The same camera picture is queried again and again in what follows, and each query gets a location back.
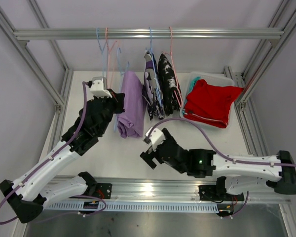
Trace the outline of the blue hanger with lilac trousers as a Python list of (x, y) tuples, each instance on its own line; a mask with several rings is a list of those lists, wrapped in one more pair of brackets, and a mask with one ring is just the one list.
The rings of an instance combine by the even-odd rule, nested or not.
[[(117, 65), (118, 65), (118, 70), (119, 70), (119, 74), (120, 74), (118, 93), (121, 93), (121, 88), (122, 88), (122, 85), (123, 85), (124, 74), (128, 71), (128, 69), (130, 67), (130, 62), (129, 61), (127, 61), (127, 64), (126, 64), (125, 68), (122, 67), (122, 65), (121, 65), (121, 57), (120, 57), (121, 54), (122, 54), (121, 47), (119, 46), (117, 48), (117, 52), (116, 52)], [(113, 132), (114, 133), (117, 131), (117, 122), (118, 122), (117, 120), (118, 120), (118, 114), (115, 115), (114, 126), (113, 126)]]

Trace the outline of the lilac purple trousers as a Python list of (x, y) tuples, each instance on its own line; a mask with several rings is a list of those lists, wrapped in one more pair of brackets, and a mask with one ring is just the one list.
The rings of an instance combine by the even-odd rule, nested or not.
[(117, 116), (117, 129), (122, 138), (141, 138), (144, 134), (146, 101), (142, 96), (143, 85), (133, 71), (124, 74), (121, 92), (125, 94), (125, 112)]

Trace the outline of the red trousers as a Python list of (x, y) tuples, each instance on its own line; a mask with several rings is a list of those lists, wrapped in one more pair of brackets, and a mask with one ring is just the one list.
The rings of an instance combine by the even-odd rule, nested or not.
[(183, 117), (218, 128), (226, 128), (231, 104), (243, 91), (236, 86), (214, 86), (199, 80), (186, 97)]

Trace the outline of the light blue wire hanger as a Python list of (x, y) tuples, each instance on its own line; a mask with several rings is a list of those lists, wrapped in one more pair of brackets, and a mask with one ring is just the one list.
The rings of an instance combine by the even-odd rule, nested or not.
[(106, 49), (106, 45), (107, 43), (105, 42), (104, 45), (101, 45), (100, 39), (99, 39), (99, 28), (96, 28), (96, 40), (98, 43), (98, 47), (101, 53), (101, 60), (102, 60), (102, 77), (106, 77), (107, 76), (107, 58), (105, 56), (105, 49)]

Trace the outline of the teal trousers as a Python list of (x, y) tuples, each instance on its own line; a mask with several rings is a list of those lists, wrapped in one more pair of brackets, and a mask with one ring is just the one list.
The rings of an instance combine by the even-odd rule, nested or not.
[(190, 83), (189, 83), (189, 86), (188, 86), (188, 89), (187, 89), (187, 94), (191, 93), (193, 88), (195, 87), (196, 83), (201, 80), (201, 77), (195, 77), (193, 78)]

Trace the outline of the white plastic mesh basket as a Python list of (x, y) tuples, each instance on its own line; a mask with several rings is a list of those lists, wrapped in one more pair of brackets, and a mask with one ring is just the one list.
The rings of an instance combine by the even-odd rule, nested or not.
[(230, 78), (191, 72), (180, 117), (204, 126), (225, 129), (229, 124), (231, 106), (242, 91)]

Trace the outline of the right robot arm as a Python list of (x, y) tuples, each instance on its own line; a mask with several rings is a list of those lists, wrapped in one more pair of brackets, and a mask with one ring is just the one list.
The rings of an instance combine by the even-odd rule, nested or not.
[(288, 151), (273, 156), (230, 157), (207, 149), (187, 150), (166, 128), (149, 129), (144, 141), (150, 147), (140, 157), (151, 169), (159, 163), (190, 177), (214, 177), (215, 195), (219, 199), (259, 190), (296, 195), (296, 169)]

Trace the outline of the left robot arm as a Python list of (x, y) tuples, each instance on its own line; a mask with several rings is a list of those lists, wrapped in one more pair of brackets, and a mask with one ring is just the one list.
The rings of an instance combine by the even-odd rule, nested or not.
[(84, 99), (83, 108), (73, 126), (62, 135), (52, 151), (31, 170), (13, 181), (3, 180), (0, 190), (21, 223), (36, 219), (43, 210), (59, 201), (75, 197), (102, 198), (98, 183), (87, 171), (50, 186), (48, 183), (67, 165), (82, 157), (98, 143), (115, 114), (124, 109), (124, 93), (109, 89), (109, 96)]

